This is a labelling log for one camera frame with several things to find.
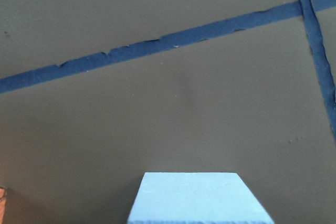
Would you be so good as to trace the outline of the blue block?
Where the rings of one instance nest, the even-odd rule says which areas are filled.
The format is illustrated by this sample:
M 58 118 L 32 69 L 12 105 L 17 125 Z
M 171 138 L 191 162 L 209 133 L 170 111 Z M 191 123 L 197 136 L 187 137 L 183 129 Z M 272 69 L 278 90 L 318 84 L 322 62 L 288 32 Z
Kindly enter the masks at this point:
M 236 173 L 146 172 L 128 223 L 273 223 Z

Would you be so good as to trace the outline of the near orange foam block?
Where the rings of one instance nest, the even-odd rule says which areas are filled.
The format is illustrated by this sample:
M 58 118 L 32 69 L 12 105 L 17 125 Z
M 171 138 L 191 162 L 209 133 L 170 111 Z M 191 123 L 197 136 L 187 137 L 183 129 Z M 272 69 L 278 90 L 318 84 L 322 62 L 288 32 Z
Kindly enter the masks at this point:
M 5 205 L 7 198 L 7 189 L 6 187 L 0 187 L 0 224 L 3 223 L 4 214 L 5 214 Z

